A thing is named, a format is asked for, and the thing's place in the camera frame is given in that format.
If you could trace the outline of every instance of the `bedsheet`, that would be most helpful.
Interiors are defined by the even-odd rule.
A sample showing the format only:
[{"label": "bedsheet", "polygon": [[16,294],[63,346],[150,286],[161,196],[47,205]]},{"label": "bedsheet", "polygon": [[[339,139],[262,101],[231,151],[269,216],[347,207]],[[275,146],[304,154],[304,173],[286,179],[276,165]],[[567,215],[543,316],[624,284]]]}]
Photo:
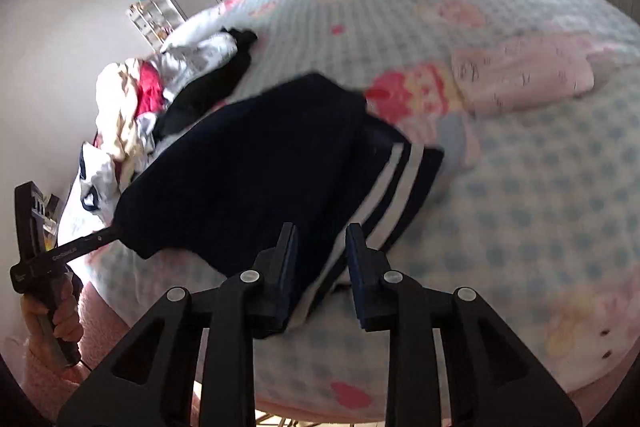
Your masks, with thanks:
[{"label": "bedsheet", "polygon": [[[567,391],[622,360],[640,336],[640,26],[603,0],[226,0],[207,16],[212,33],[258,35],[228,102],[317,70],[363,90],[411,140],[444,147],[440,185],[388,255],[395,269],[475,288]],[[583,50],[593,89],[514,112],[496,98],[494,116],[469,116],[459,65],[473,74],[489,63],[470,56],[517,55],[541,35]],[[188,252],[143,261],[119,243],[86,266],[129,324],[173,285],[223,280]],[[384,416],[388,335],[359,329],[349,291],[254,351],[261,399]]]}]

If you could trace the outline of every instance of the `human hand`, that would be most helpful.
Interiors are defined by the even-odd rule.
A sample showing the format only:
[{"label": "human hand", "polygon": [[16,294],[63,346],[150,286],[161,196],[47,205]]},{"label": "human hand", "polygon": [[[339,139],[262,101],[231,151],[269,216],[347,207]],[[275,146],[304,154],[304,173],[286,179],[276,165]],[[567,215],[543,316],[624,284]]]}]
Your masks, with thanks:
[{"label": "human hand", "polygon": [[[23,295],[20,300],[22,317],[29,330],[29,349],[33,355],[48,369],[56,374],[65,370],[64,365],[51,350],[50,344],[44,336],[39,315],[47,315],[46,306],[31,295]],[[66,280],[61,289],[61,301],[53,315],[53,336],[67,342],[79,342],[84,334],[78,315],[78,303],[73,295],[73,285]]]}]

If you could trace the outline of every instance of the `silver screw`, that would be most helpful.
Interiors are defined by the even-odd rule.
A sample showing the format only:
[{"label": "silver screw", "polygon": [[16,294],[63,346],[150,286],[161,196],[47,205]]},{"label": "silver screw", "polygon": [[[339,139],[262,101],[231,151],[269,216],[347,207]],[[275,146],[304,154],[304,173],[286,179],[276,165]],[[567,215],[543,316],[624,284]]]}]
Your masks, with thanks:
[{"label": "silver screw", "polygon": [[389,270],[385,273],[385,281],[391,284],[398,284],[402,280],[402,274],[396,270]]},{"label": "silver screw", "polygon": [[177,302],[177,301],[181,301],[182,299],[184,299],[184,296],[186,295],[186,293],[184,292],[184,290],[182,288],[171,288],[167,293],[166,293],[166,298],[168,298],[171,302]]},{"label": "silver screw", "polygon": [[460,288],[458,290],[458,297],[460,297],[463,301],[471,302],[476,300],[478,294],[471,288]]},{"label": "silver screw", "polygon": [[246,270],[240,274],[242,282],[256,282],[258,279],[260,279],[260,274],[256,270]]}]

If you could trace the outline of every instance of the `black garment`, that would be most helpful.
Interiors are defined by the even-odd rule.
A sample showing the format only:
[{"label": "black garment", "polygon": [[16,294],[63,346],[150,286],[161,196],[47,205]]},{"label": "black garment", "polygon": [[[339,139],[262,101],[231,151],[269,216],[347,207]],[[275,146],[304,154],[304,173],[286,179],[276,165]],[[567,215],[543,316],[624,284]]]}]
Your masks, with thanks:
[{"label": "black garment", "polygon": [[222,30],[229,33],[238,52],[225,65],[192,80],[158,117],[152,135],[156,143],[196,123],[216,103],[231,95],[251,65],[249,48],[258,39],[252,31]]},{"label": "black garment", "polygon": [[340,275],[351,221],[377,238],[372,248],[388,248],[441,161],[368,115],[362,95],[311,73],[197,124],[124,191],[113,224],[144,259],[186,248],[230,276],[274,247],[290,221],[299,232],[295,306]]}]

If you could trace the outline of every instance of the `white stripe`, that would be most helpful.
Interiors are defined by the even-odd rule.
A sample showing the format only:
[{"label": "white stripe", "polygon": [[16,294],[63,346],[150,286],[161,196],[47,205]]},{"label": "white stripe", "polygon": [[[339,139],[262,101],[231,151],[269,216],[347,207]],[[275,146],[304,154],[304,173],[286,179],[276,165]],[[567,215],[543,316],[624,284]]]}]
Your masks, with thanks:
[{"label": "white stripe", "polygon": [[[394,194],[393,200],[391,204],[387,207],[385,211],[385,215],[382,216],[382,219],[376,224],[375,229],[367,236],[367,246],[369,248],[373,248],[374,250],[379,250],[382,248],[382,245],[385,244],[385,241],[394,231],[394,228],[398,224],[400,220],[400,216],[402,216],[402,212],[406,207],[407,201],[409,200],[409,196],[411,195],[411,191],[414,188],[415,179],[418,175],[418,170],[420,169],[420,164],[422,163],[422,157],[424,156],[424,146],[422,145],[412,145],[411,146],[411,154],[409,155],[409,161],[402,172],[402,176],[400,177],[400,181],[398,182],[398,187],[396,187],[396,193]],[[351,279],[349,277],[349,269],[346,268],[338,279],[335,280],[332,289],[328,292],[331,293],[333,288],[337,284],[350,284]]]},{"label": "white stripe", "polygon": [[[394,174],[396,173],[396,169],[398,168],[398,163],[400,162],[403,149],[404,144],[402,143],[396,143],[393,145],[391,154],[389,155],[389,161],[386,163],[385,168],[382,169],[382,172],[380,172],[376,183],[373,185],[367,197],[360,204],[359,208],[355,211],[353,216],[351,216],[351,219],[348,221],[347,226],[351,223],[364,223],[367,220],[367,217],[369,217],[370,214],[380,204],[380,201],[384,197],[386,190],[388,189],[388,186],[393,180]],[[291,314],[287,330],[297,328],[305,322],[309,307],[311,306],[311,303],[316,296],[318,288],[320,287],[324,278],[327,276],[329,270],[332,269],[335,262],[340,257],[340,254],[344,251],[345,231],[346,226],[342,230],[340,230],[340,233],[335,238],[334,247],[332,248],[331,254],[329,254],[329,258],[324,264],[324,267],[322,268],[322,272],[316,278],[313,284],[309,285],[305,292],[302,294],[302,297],[300,298],[296,309]]]}]

